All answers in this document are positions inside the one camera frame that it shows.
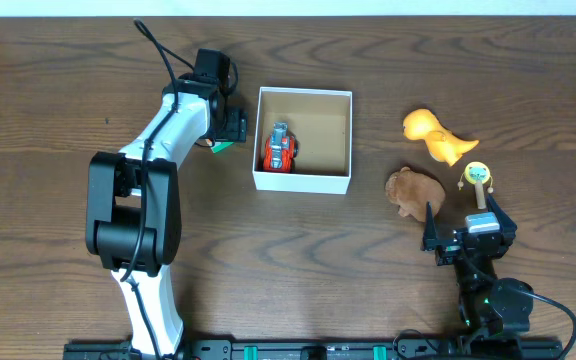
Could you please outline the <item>yellow wooden rattle drum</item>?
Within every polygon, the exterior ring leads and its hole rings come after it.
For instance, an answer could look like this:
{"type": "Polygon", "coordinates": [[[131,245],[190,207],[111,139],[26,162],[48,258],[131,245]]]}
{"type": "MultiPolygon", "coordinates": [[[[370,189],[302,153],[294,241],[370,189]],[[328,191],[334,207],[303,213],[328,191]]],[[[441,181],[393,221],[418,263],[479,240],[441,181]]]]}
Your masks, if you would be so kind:
{"type": "Polygon", "coordinates": [[[493,176],[489,167],[478,161],[467,164],[457,183],[458,189],[461,190],[465,183],[474,186],[477,208],[484,210],[487,208],[486,197],[494,193],[493,176]]]}

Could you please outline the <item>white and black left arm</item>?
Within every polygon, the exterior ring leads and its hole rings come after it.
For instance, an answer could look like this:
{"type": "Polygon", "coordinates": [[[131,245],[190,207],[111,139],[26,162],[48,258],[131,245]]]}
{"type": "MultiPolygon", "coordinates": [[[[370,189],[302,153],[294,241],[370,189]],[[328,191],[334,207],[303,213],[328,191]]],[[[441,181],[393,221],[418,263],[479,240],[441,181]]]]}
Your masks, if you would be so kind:
{"type": "Polygon", "coordinates": [[[90,161],[85,242],[127,306],[132,338],[123,358],[174,359],[180,352],[184,323],[170,269],[182,227],[178,171],[200,139],[244,139],[246,116],[227,104],[236,86],[228,75],[179,77],[134,140],[90,161]]]}

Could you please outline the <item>colourful two-by-two puzzle cube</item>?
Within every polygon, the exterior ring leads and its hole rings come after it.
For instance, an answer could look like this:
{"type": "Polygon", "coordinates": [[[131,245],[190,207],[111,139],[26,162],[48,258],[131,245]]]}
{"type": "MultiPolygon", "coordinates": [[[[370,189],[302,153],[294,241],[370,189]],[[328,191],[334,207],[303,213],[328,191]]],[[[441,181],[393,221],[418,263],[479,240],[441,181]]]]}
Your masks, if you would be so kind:
{"type": "Polygon", "coordinates": [[[215,142],[210,148],[213,153],[218,153],[233,145],[233,142],[215,142]]]}

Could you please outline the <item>red and grey toy truck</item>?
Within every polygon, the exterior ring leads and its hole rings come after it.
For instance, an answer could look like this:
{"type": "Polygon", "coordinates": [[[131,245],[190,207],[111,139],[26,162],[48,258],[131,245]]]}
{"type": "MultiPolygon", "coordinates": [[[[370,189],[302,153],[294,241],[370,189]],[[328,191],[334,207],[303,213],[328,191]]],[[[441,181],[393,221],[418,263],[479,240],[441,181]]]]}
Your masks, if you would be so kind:
{"type": "Polygon", "coordinates": [[[288,124],[275,122],[265,143],[262,169],[265,172],[291,173],[298,152],[298,142],[288,131],[288,124]]]}

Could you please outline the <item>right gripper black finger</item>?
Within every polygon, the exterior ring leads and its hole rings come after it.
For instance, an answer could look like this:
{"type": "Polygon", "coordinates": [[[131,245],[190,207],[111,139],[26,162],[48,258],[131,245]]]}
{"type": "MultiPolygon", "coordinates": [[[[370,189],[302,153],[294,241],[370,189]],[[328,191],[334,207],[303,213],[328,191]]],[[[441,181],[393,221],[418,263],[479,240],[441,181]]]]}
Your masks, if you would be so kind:
{"type": "Polygon", "coordinates": [[[434,215],[430,202],[426,203],[426,216],[425,225],[422,235],[421,250],[434,251],[439,244],[436,226],[434,223],[434,215]]]}
{"type": "Polygon", "coordinates": [[[504,235],[515,235],[517,231],[516,223],[501,209],[492,194],[486,198],[487,209],[492,212],[500,225],[500,232],[504,235]]]}

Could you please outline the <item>brown plush toy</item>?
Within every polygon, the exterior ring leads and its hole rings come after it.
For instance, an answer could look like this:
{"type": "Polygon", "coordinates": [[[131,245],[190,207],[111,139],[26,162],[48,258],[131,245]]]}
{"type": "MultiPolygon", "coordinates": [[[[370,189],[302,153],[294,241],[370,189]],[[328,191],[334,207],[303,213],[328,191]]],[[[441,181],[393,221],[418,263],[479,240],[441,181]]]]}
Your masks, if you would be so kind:
{"type": "Polygon", "coordinates": [[[436,216],[446,199],[445,190],[437,180],[407,166],[389,176],[385,195],[390,203],[399,206],[401,217],[412,216],[422,223],[426,222],[427,204],[431,205],[432,216],[436,216]]]}

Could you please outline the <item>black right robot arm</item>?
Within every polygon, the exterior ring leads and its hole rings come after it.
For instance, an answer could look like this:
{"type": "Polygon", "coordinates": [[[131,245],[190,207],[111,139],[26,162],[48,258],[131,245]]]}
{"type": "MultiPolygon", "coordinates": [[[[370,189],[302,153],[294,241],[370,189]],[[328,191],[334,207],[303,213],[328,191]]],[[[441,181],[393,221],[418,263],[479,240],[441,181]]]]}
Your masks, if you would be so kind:
{"type": "Polygon", "coordinates": [[[517,225],[489,195],[486,211],[468,215],[465,226],[450,237],[438,235],[433,209],[426,204],[421,249],[435,254],[438,266],[454,268],[459,288],[458,309],[469,333],[459,340],[468,348],[473,342],[500,341],[530,329],[533,300],[524,295],[532,287],[514,278],[497,276],[493,262],[502,258],[516,237],[517,225]]]}

